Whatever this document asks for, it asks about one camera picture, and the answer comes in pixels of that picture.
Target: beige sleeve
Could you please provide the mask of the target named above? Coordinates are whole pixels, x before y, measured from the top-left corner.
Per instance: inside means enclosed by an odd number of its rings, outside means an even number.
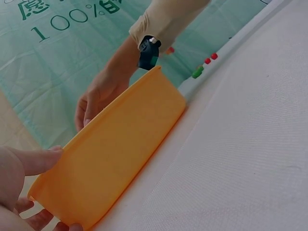
[[[160,52],[165,52],[209,2],[210,0],[152,0],[129,33],[138,46],[144,36],[155,37],[162,43]]]

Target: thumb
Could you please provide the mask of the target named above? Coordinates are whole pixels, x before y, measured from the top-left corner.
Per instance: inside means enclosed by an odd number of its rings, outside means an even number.
[[[85,112],[83,126],[86,126],[98,113],[99,95],[96,92],[88,93],[88,103]]]
[[[63,152],[59,146],[51,150],[20,151],[12,148],[10,150],[21,161],[26,176],[34,176],[48,171],[58,162]]]

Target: black watch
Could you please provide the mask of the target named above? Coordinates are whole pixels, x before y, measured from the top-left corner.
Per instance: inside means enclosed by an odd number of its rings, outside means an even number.
[[[138,67],[148,71],[155,67],[161,45],[161,42],[153,36],[145,36],[139,46],[140,58]]]

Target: orange silicone bag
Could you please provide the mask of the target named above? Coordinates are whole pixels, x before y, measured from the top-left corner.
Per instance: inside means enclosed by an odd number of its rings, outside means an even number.
[[[185,99],[155,67],[100,112],[40,175],[28,197],[62,222],[85,230],[111,208],[185,109]]]

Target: white mattress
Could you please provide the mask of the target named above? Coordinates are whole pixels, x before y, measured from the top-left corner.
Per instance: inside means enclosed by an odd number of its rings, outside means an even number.
[[[308,1],[216,71],[98,231],[308,227]]]

